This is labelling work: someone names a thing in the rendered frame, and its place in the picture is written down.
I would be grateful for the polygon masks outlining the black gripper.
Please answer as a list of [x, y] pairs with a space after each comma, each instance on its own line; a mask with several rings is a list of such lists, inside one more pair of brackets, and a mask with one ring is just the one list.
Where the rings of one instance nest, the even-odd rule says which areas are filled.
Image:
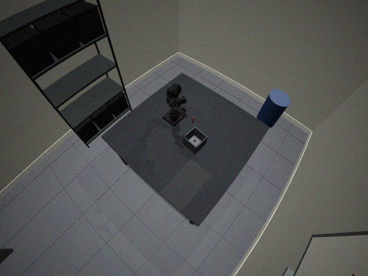
[[180, 108], [180, 104], [176, 101], [176, 99], [172, 99], [169, 103], [168, 106], [176, 111], [178, 111], [178, 114], [180, 116], [184, 116], [187, 117], [186, 115], [186, 109], [184, 107]]

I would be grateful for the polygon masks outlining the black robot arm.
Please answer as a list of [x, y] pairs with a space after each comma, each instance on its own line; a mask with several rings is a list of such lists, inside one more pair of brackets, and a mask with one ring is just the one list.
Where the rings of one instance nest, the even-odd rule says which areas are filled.
[[[181, 92], [181, 86], [179, 84], [174, 84], [173, 86], [171, 87], [168, 87], [167, 88], [167, 104], [172, 100], [172, 99], [176, 99], [176, 101], [181, 105], [181, 104], [185, 104], [187, 101], [186, 101], [186, 98], [185, 96], [181, 96], [178, 98], [178, 95], [180, 94]], [[174, 110], [174, 109], [171, 109], [171, 111], [169, 112], [169, 117], [170, 117], [170, 120], [172, 122], [176, 121], [178, 119], [178, 111]]]

